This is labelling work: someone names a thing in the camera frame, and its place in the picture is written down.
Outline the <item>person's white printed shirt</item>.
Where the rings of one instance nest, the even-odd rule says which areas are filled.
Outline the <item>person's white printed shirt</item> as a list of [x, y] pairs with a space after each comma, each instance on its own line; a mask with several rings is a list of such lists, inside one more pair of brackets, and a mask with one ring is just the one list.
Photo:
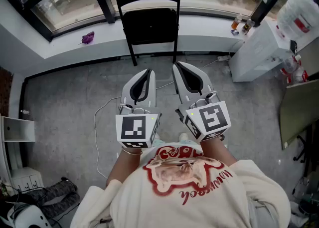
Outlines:
[[142, 153], [123, 183], [91, 186], [70, 228], [288, 228], [289, 199], [252, 160], [227, 166], [201, 146], [167, 143]]

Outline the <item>dark grey cloth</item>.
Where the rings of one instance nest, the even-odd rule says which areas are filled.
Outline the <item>dark grey cloth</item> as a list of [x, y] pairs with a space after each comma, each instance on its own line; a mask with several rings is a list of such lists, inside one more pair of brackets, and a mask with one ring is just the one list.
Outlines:
[[48, 218], [55, 218], [75, 205], [80, 196], [77, 186], [68, 178], [62, 177], [58, 183], [24, 193], [29, 203], [36, 204]]

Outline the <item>person's left forearm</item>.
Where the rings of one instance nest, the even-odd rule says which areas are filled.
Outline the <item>person's left forearm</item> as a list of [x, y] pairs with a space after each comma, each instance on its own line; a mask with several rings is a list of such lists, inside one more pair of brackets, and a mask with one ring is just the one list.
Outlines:
[[123, 183], [125, 179], [138, 168], [141, 155], [142, 150], [140, 148], [122, 147], [119, 157], [106, 180], [106, 187], [112, 180]]

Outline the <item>white plastic bag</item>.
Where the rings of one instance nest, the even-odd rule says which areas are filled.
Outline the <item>white plastic bag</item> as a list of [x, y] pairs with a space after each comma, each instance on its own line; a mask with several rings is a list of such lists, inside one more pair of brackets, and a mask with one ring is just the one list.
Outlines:
[[313, 0], [287, 0], [277, 14], [282, 34], [297, 40], [319, 26], [319, 5]]

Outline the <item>black folding chair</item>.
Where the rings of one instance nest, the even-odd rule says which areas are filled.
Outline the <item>black folding chair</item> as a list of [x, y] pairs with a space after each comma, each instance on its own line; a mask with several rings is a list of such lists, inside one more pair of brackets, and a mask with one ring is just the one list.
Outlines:
[[169, 42], [174, 43], [172, 61], [175, 63], [180, 0], [169, 0], [176, 3], [176, 9], [162, 7], [122, 12], [123, 6], [137, 1], [142, 0], [116, 0], [133, 65], [138, 65], [133, 51], [134, 45]]

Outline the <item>person's star print legs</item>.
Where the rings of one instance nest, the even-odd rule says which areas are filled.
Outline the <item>person's star print legs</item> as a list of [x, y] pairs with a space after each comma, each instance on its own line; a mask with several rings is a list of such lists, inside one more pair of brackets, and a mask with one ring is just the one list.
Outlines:
[[[153, 147], [162, 147], [164, 144], [166, 144], [166, 142], [163, 141], [163, 140], [160, 138], [159, 134], [156, 134], [152, 146], [153, 146]], [[194, 141], [192, 141], [192, 140], [190, 140], [190, 139], [189, 139], [188, 141], [181, 141], [181, 142], [177, 141], [177, 144], [187, 145], [187, 146], [197, 145], [196, 142], [194, 142]]]

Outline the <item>white shelf unit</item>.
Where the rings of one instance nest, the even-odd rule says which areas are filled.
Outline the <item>white shelf unit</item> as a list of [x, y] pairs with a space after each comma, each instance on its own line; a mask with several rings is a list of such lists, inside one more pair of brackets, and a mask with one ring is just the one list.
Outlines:
[[0, 116], [3, 142], [35, 142], [34, 121]]

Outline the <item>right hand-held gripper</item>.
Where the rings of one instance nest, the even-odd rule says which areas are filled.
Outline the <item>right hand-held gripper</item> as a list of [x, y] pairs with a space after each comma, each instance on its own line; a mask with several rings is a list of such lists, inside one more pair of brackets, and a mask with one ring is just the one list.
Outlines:
[[217, 92], [212, 91], [207, 74], [181, 61], [173, 64], [172, 73], [176, 93], [182, 102], [175, 110], [180, 121], [197, 142], [222, 137], [231, 127], [231, 121], [225, 101], [221, 101]]

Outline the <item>person's right forearm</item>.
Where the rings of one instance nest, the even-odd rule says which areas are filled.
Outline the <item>person's right forearm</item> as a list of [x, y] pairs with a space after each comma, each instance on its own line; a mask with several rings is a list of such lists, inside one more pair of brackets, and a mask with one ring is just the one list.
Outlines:
[[206, 157], [219, 160], [227, 166], [231, 166], [237, 162], [236, 158], [229, 152], [218, 137], [201, 141], [200, 145]]

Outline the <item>grey table board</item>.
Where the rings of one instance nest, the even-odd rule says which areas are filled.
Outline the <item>grey table board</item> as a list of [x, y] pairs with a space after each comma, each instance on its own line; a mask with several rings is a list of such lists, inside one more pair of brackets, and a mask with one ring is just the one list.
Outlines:
[[319, 79], [287, 86], [279, 112], [282, 149], [318, 119]]

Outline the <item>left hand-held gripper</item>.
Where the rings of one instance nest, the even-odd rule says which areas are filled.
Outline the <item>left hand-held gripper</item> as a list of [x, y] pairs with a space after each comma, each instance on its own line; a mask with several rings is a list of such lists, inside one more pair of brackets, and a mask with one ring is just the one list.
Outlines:
[[124, 148], [152, 147], [161, 117], [155, 107], [155, 72], [145, 69], [134, 75], [122, 89], [121, 103], [116, 115], [117, 141]]

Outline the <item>purple cloth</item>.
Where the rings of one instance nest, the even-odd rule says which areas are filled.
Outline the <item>purple cloth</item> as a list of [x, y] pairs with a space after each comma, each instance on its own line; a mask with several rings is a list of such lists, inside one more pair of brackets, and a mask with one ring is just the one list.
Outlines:
[[82, 36], [82, 40], [80, 44], [89, 44], [93, 41], [95, 33], [92, 31], [84, 36]]

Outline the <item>white round device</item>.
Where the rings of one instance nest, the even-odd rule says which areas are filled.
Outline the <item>white round device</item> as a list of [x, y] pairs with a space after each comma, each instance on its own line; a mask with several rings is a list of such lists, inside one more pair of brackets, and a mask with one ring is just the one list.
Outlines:
[[7, 225], [12, 228], [52, 228], [43, 212], [35, 205], [22, 204], [7, 213]]

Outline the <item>clear bottle red label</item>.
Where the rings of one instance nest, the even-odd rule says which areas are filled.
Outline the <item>clear bottle red label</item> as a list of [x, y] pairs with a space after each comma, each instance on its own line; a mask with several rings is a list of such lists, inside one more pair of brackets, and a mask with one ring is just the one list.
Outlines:
[[301, 56], [296, 55], [290, 58], [287, 58], [284, 61], [285, 71], [289, 74], [295, 72], [301, 66]]
[[308, 74], [305, 70], [296, 70], [287, 77], [288, 84], [304, 83], [308, 80]]

